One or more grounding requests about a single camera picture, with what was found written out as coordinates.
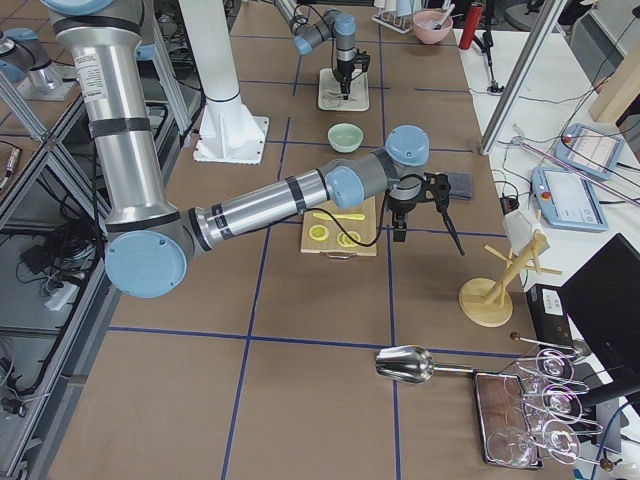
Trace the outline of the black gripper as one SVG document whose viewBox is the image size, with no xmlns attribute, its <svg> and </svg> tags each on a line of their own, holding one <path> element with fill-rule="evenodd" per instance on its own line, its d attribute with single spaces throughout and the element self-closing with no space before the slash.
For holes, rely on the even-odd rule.
<svg viewBox="0 0 640 480">
<path fill-rule="evenodd" d="M 353 72 L 355 70 L 352 60 L 336 61 L 336 68 L 333 70 L 334 79 L 340 84 L 341 96 L 348 99 L 350 94 L 350 84 L 352 82 Z"/>
<path fill-rule="evenodd" d="M 419 186 L 396 188 L 389 193 L 388 209 L 392 213 L 393 241 L 405 242 L 407 234 L 407 215 L 417 206 L 416 198 Z"/>
</svg>

